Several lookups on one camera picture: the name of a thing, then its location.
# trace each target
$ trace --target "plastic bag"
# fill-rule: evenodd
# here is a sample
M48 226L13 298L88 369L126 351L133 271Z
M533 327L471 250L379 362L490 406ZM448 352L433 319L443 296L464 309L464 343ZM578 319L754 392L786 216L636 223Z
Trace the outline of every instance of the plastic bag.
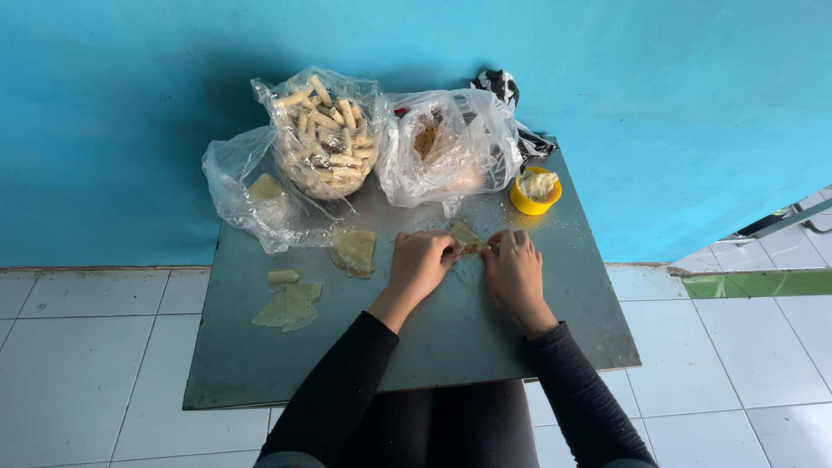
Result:
M260 127L208 145L202 171L216 212L256 236L268 254L289 246L331 246L334 229L352 206L346 201L318 203L298 192L269 156L275 134L274 127ZM280 186L279 195L253 196L252 186L269 177Z
M295 93L311 84L312 75L332 93L332 105L340 106L335 96L345 97L350 111L354 104L366 124L360 125L353 117L356 125L354 130L348 128L349 135L343 131L346 126L336 134L327 132L327 127L318 131L317 124L307 127L307 132L298 132L300 114L309 110ZM233 227L255 235L269 254L286 251L289 246L332 246L336 227L344 225L345 216L355 213L344 197L361 187L375 154L387 151L395 142L392 107L378 82L343 77L321 68L307 68L276 87L261 80L251 83L258 101L269 110L271 124L208 146L202 170L217 214ZM352 145L356 137L361 139ZM348 164L347 157L356 156L360 162ZM333 157L344 164L333 163ZM354 170L336 175L333 167Z
M376 163L395 207L442 202L446 217L463 197L502 190L522 163L518 127L506 104L478 89L389 94L399 119L398 147Z
M307 67L277 86L260 79L251 86L277 131L273 157L309 197L355 192L387 151L394 118L379 82Z
M493 92L500 101L506 103L512 112L517 110L520 102L520 89L514 82L511 73L505 70L486 70L471 80L471 88L484 89ZM525 125L518 122L518 148L522 155L523 164L529 157L547 157L555 152L557 144L548 141L529 130Z

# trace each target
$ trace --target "black long-sleeve shirt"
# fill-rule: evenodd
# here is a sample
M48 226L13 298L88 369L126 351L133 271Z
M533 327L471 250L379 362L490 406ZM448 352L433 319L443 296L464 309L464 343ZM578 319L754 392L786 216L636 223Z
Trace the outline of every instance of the black long-sleeve shirt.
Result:
M387 326L362 312L297 390L255 468L332 466L398 343ZM566 322L526 347L578 468L656 466Z

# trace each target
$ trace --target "floor tile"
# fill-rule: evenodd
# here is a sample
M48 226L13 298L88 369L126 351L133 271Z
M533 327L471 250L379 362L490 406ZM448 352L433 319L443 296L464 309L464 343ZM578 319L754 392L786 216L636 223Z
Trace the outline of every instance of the floor tile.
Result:
M0 319L15 318L37 279L36 271L0 273Z
M775 264L759 242L751 242L740 247L736 244L715 243L711 244L711 250L723 271L775 269Z
M259 449L269 410L183 411L200 316L157 316L113 460Z
M726 273L742 291L735 297L809 296L832 294L832 269Z
M827 386L832 385L832 296L790 296L775 300Z
M14 320L0 320L0 346L2 346L3 342L6 340L6 334L8 334L8 331L12 329L13 323Z
M209 269L171 270L160 314L201 314L208 289Z
M826 261L803 233L800 226L786 227L760 239L778 270L788 268L823 268Z
M826 265L832 266L832 232L829 234L815 234L812 231L804 230L803 233L809 242L815 246L821 257L823 257Z
M642 416L740 408L691 301L623 302L622 310L641 356L626 373Z
M55 271L38 278L21 317L152 315L168 270Z
M773 297L693 302L745 408L832 401Z
M607 274L619 301L687 299L679 278L664 266L608 266Z
M769 468L741 410L644 418L659 466Z
M815 192L800 202L800 207L805 210L806 208L813 207L823 201L825 201L823 195L821 195L820 192ZM814 224L815 227L821 231L832 229L832 209L814 215L810 218L810 220L812 221L812 224Z
M575 457L569 451L560 427L535 427L534 441L537 444L540 468L575 468Z
M18 319L0 352L4 468L110 460L152 322Z
M632 426L636 428L636 432L638 432L639 437L644 441L644 445L647 446L647 449L650 451L650 455L653 459L656 459L656 454L653 453L653 447L650 445L650 437L647 436L647 429L644 428L644 421L641 418L630 418L630 422Z
M280 415L283 414L283 410L285 408L272 408L269 412L269 432L275 428L275 424L277 424L277 420L280 418Z
M107 463L83 463L81 465L50 466L49 468L107 468Z
M748 294L727 275L682 276L681 282L685 285L687 293L692 299L748 297Z
M143 460L113 461L110 468L249 468L260 451L234 451Z
M612 395L616 397L627 417L638 417L638 406L632 395L626 372L624 370L599 372L598 375L607 384ZM543 391L540 382L528 382L523 387L526 389L528 409L532 413L532 424L535 426L557 424L555 414L552 412L552 407L549 405L546 392Z
M523 384L523 388L526 389L528 410L532 412L532 424L535 426L557 424L555 413L552 412L552 407L546 399L546 392L543 391L540 382L528 382Z
M632 395L630 381L626 377L626 371L599 372L599 376L607 384L612 395L616 397L618 404L626 413L626 417L634 418L640 416L636 398Z
M688 270L691 273L702 273L703 271L722 271L720 263L716 260L714 252L706 246L691 253L679 261L674 261L671 266Z
M832 466L832 404L747 410L771 468Z

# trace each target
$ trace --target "gray metal tabletop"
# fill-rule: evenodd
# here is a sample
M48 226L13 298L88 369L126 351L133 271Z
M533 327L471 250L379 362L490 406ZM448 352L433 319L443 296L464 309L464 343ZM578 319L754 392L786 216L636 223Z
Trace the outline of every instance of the gray metal tabletop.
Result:
M454 219L440 204L392 207L371 175L349 200L361 214L349 224L376 233L376 270L349 278L324 248L290 248L268 256L247 232L222 223L183 408L280 406L356 316L387 284L398 232L449 230L462 221L483 239L502 229L526 229L543 253L545 297L558 320L599 371L640 366L638 351L560 150L530 165L556 172L562 196L538 217L520 213L508 188L463 200ZM319 317L282 332L251 324L272 298L267 272L303 268L301 282L322 282ZM410 314L399 333L379 391L533 378L522 352L522 330L485 285L479 257L460 260Z

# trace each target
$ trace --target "yellow container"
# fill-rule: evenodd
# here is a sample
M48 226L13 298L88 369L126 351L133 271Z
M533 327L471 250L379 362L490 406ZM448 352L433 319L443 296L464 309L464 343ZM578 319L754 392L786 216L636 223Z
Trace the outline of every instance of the yellow container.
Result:
M548 171L542 167L526 167L526 170L534 172L535 174L539 174L541 172L548 173ZM518 178L520 178L520 176L514 177L514 185L512 185L512 189L508 191L508 197L511 198L512 204L520 210L520 212L533 216L542 215L554 202L557 202L558 198L561 197L561 181L558 180L555 182L554 190L549 193L548 200L544 203L533 202L532 200L526 198L522 192L520 192L520 187L518 187Z

